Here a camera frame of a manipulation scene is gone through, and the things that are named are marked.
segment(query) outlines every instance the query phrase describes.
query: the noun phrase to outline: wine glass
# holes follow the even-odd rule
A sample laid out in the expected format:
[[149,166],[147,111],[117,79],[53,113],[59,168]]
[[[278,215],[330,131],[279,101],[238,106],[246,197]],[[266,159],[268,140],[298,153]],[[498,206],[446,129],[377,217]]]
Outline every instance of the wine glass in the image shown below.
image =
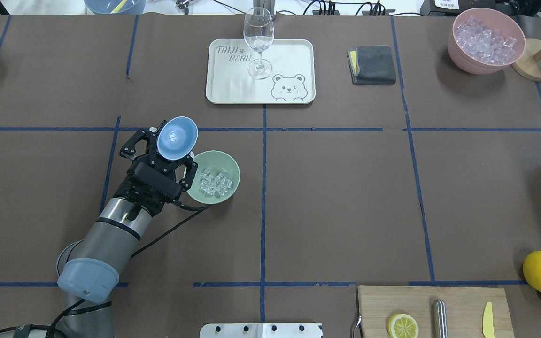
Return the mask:
[[245,43],[258,52],[258,59],[247,66],[247,72],[254,79],[265,79],[272,71],[271,63],[262,59],[262,52],[271,46],[275,38],[275,28],[272,25],[272,16],[264,7],[254,7],[245,13],[243,21],[243,38]]

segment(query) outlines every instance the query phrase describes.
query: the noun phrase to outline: green bowl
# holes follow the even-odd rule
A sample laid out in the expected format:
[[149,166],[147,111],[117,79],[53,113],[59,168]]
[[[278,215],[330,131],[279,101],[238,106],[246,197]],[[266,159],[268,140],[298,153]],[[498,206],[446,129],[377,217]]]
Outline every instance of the green bowl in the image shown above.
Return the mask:
[[[207,152],[197,154],[193,160],[198,163],[198,166],[191,189],[187,190],[187,194],[192,199],[206,205],[214,205],[226,201],[235,193],[235,190],[239,186],[241,172],[239,171],[239,166],[229,154],[219,150],[208,150]],[[201,173],[204,169],[210,170],[213,175],[223,173],[228,179],[232,180],[232,187],[226,195],[223,197],[206,196],[200,191]]]

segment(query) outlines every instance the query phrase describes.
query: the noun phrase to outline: lemon slice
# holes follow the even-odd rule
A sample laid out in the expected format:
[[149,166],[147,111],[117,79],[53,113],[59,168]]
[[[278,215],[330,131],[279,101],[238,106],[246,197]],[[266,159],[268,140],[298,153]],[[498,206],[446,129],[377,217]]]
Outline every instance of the lemon slice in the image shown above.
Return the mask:
[[387,331],[391,338],[417,338],[419,325],[413,317],[404,313],[396,313],[387,322]]

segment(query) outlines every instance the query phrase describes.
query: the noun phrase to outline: wooden cutting board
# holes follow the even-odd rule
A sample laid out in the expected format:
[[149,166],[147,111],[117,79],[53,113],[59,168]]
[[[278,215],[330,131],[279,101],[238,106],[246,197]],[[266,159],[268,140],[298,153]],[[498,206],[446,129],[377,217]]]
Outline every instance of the wooden cutting board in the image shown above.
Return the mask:
[[481,321],[486,302],[494,306],[495,338],[515,338],[509,304],[500,287],[359,286],[358,307],[364,338],[389,338],[386,326],[395,313],[412,316],[418,338],[433,338],[435,300],[446,304],[450,338],[483,338]]

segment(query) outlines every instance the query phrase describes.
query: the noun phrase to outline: yellow knife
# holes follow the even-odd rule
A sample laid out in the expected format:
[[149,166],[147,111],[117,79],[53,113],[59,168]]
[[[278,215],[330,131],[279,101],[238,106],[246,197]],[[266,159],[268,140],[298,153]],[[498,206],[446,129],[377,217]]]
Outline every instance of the yellow knife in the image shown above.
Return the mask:
[[492,316],[492,302],[486,303],[483,309],[483,325],[481,327],[485,338],[494,338],[494,317]]
[[122,0],[120,2],[120,4],[118,4],[118,6],[116,6],[114,9],[112,9],[112,11],[110,13],[112,13],[112,14],[118,13],[124,7],[124,5],[126,4],[127,1],[128,0]]

